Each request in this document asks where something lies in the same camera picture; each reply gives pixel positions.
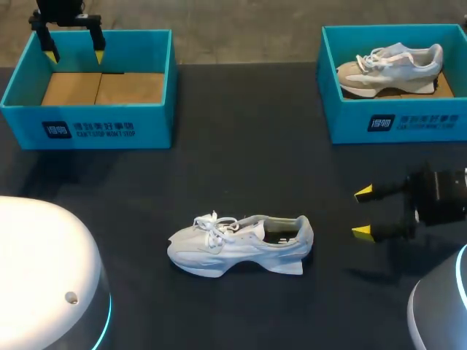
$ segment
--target shoe insole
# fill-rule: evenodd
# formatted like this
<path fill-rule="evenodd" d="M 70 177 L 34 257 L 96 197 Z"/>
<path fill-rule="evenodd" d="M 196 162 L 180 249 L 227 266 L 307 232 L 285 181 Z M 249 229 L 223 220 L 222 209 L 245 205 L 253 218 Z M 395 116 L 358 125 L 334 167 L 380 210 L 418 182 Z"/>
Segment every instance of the shoe insole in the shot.
<path fill-rule="evenodd" d="M 264 231 L 264 239 L 269 244 L 286 244 L 294 241 L 298 234 L 297 230 L 269 232 Z"/>

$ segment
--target concrete floor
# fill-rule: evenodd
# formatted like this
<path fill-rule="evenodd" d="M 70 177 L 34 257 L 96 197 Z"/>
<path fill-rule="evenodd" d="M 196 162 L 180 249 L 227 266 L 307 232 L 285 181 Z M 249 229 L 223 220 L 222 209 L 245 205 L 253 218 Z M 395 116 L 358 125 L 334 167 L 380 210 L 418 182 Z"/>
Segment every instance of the concrete floor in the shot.
<path fill-rule="evenodd" d="M 315 61 L 324 25 L 461 23 L 464 0 L 87 0 L 103 28 L 171 28 L 180 63 Z M 0 0 L 0 66 L 14 66 L 35 0 Z"/>

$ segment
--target cyan box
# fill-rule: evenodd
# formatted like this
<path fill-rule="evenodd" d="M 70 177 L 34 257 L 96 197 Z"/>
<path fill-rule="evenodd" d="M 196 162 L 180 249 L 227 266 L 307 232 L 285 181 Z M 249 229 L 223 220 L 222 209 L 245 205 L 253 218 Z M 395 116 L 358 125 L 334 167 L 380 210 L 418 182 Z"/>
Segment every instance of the cyan box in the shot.
<path fill-rule="evenodd" d="M 41 51 L 33 33 L 9 81 L 0 110 L 23 149 L 169 148 L 177 65 L 171 31 L 104 31 L 98 65 L 88 31 L 51 31 L 58 64 Z M 164 73 L 160 104 L 41 106 L 54 72 Z M 83 126 L 106 125 L 107 130 Z"/>
<path fill-rule="evenodd" d="M 336 68 L 397 42 L 410 48 L 440 44 L 455 97 L 344 99 Z M 323 27 L 317 81 L 334 144 L 467 140 L 467 40 L 458 25 Z"/>

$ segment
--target shoe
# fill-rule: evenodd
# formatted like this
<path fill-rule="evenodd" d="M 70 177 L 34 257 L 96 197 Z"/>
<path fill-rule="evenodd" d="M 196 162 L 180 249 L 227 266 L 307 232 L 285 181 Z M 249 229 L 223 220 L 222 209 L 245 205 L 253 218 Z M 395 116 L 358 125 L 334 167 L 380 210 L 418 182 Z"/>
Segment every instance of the shoe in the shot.
<path fill-rule="evenodd" d="M 413 50 L 401 43 L 357 55 L 337 69 L 342 89 L 371 98 L 385 88 L 407 93 L 434 93 L 434 80 L 443 66 L 443 49 L 435 44 L 428 49 Z"/>
<path fill-rule="evenodd" d="M 266 270 L 301 275 L 301 260 L 313 244 L 313 230 L 306 217 L 280 219 L 255 215 L 196 217 L 193 226 L 175 233 L 167 249 L 179 268 L 204 277 L 220 277 L 241 261 L 253 261 Z"/>

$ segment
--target shoe sole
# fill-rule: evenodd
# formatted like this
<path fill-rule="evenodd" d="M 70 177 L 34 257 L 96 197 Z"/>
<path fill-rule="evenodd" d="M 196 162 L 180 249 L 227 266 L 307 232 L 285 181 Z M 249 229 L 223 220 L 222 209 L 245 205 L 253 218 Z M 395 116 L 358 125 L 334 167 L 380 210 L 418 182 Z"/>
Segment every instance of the shoe sole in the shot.
<path fill-rule="evenodd" d="M 343 84 L 340 84 L 340 85 L 342 89 L 348 91 L 349 93 L 360 96 L 360 97 L 366 97 L 366 98 L 373 98 L 380 91 L 387 89 L 387 88 L 399 89 L 399 90 L 405 91 L 406 93 L 429 94 L 429 93 L 435 92 L 435 85 L 434 85 L 433 80 L 430 80 L 430 82 L 427 82 L 426 80 L 420 80 L 420 79 L 409 80 L 408 82 L 399 82 L 394 85 L 384 86 L 384 87 L 380 87 L 377 89 L 358 89 L 356 87 L 349 87 Z"/>
<path fill-rule="evenodd" d="M 275 273 L 283 273 L 287 275 L 303 275 L 303 265 L 301 263 L 301 259 L 264 259 L 264 260 L 248 260 L 248 261 L 253 261 L 254 263 L 257 263 L 261 266 L 263 266 L 266 270 L 275 272 Z M 209 278 L 217 278 L 221 277 L 225 272 L 228 271 L 232 266 L 235 266 L 235 264 L 232 265 L 226 265 L 226 264 L 217 264 L 217 266 L 211 265 L 211 268 L 188 268 L 186 266 L 183 266 L 175 261 L 172 260 L 172 262 L 182 270 L 192 273 L 194 275 L 198 276 L 203 276 L 203 277 L 209 277 Z"/>

